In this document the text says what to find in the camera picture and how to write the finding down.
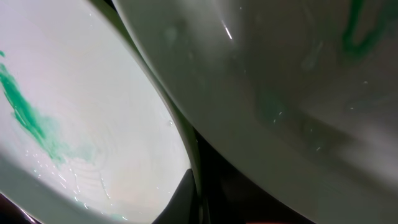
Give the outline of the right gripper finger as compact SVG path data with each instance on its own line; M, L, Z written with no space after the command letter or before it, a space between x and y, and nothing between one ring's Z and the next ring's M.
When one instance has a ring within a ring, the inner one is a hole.
M197 191L191 169L188 169L170 202L153 224L194 224L197 222Z

